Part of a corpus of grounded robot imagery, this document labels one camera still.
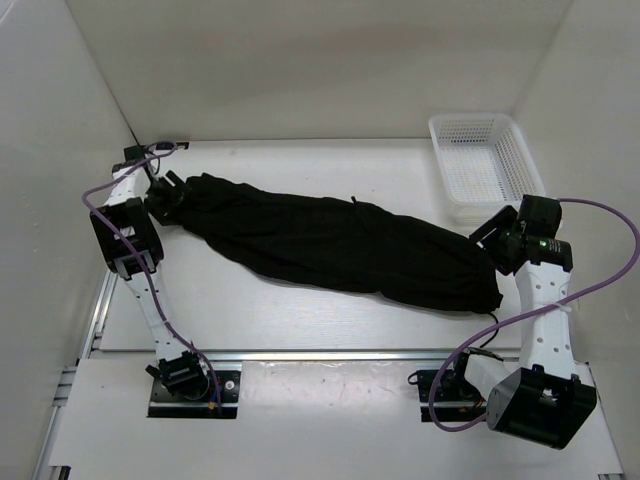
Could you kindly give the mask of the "black trousers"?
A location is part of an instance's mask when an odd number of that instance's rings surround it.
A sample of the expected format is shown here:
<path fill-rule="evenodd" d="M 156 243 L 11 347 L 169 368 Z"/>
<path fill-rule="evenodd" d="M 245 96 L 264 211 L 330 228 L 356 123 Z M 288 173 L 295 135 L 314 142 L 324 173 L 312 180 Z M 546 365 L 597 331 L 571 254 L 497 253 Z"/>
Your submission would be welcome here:
<path fill-rule="evenodd" d="M 209 174 L 174 186 L 159 218 L 254 273 L 495 319 L 495 268 L 468 238 L 356 198 L 260 190 Z"/>

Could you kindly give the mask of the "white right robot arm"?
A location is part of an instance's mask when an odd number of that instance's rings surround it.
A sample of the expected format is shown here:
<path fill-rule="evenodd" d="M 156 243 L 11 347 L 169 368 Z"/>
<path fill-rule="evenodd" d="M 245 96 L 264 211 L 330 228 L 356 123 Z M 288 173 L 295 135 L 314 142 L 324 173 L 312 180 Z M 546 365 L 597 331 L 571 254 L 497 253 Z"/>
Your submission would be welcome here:
<path fill-rule="evenodd" d="M 556 450 L 569 444 L 597 403 L 595 389 L 577 373 L 568 314 L 560 305 L 573 268 L 570 244 L 555 237 L 561 220 L 559 201 L 526 195 L 519 208 L 503 208 L 471 234 L 501 274 L 514 276 L 529 317 L 521 326 L 517 369 L 469 347 L 449 375 L 458 398 L 479 393 L 491 430 Z"/>

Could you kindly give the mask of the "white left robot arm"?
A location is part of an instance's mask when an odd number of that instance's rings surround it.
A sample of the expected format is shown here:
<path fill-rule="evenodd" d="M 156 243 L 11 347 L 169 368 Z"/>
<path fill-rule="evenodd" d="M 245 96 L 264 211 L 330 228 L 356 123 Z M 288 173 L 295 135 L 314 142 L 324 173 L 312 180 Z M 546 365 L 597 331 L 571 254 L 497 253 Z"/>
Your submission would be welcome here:
<path fill-rule="evenodd" d="M 138 178 L 146 169 L 134 161 L 112 168 L 112 181 L 105 187 L 106 202 L 96 207 L 89 195 L 82 197 L 101 253 L 109 270 L 128 286 L 142 311 L 153 339 L 156 360 L 146 367 L 171 394 L 190 401 L 210 393 L 210 375 L 192 342 L 179 334 L 169 321 L 170 308 L 160 273 L 164 250 L 141 194 Z"/>

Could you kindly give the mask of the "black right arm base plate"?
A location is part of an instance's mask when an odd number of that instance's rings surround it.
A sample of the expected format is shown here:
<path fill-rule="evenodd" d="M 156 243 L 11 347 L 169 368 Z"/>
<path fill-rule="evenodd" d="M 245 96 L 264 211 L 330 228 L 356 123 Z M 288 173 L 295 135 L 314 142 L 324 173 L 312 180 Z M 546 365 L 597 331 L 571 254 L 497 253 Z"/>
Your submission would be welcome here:
<path fill-rule="evenodd" d="M 436 373 L 436 370 L 416 370 L 407 377 L 407 383 L 418 389 L 422 423 L 432 422 L 428 400 Z M 486 402 L 475 387 L 447 370 L 435 390 L 434 410 L 442 423 L 469 422 L 486 412 Z"/>

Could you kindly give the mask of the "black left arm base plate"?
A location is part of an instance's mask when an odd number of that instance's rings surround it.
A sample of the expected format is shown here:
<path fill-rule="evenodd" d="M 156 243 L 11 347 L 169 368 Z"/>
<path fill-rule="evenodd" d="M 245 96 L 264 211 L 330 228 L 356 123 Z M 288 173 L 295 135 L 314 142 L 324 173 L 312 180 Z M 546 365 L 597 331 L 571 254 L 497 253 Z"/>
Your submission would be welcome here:
<path fill-rule="evenodd" d="M 159 379 L 154 379 L 147 407 L 148 418 L 233 420 L 237 418 L 241 393 L 242 365 L 221 363 L 214 365 L 221 398 L 206 378 L 185 391 L 171 392 Z"/>

